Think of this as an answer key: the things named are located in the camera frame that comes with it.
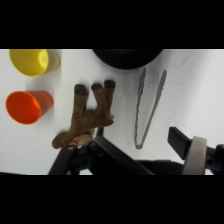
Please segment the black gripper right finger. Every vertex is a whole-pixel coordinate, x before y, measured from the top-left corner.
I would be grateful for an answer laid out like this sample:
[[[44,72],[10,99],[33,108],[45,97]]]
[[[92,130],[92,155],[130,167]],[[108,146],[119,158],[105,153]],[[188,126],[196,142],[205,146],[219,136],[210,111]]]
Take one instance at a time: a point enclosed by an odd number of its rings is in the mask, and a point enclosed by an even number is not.
[[[224,175],[224,144],[211,148],[205,138],[189,139],[176,127],[169,128],[167,141],[184,161],[183,175],[204,175],[206,169],[214,175]]]

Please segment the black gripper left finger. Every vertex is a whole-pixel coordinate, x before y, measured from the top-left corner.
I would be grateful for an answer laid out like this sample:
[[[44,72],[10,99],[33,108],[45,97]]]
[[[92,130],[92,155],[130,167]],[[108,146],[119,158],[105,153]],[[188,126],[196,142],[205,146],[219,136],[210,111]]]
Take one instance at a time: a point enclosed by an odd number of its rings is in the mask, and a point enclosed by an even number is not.
[[[81,148],[68,145],[59,150],[49,175],[79,175],[89,170],[93,175],[153,175],[139,162],[102,136],[85,143]]]

